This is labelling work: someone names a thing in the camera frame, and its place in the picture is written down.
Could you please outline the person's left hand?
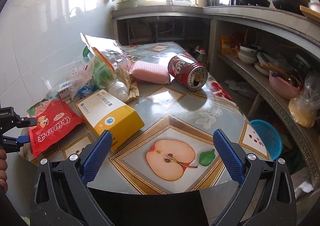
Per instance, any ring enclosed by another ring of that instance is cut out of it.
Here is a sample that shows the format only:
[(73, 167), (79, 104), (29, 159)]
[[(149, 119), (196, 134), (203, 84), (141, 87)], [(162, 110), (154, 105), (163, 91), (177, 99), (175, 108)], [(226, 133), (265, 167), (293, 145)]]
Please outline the person's left hand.
[(4, 193), (6, 193), (8, 190), (7, 173), (6, 173), (7, 168), (8, 168), (7, 154), (3, 149), (1, 149), (0, 150), (0, 185)]

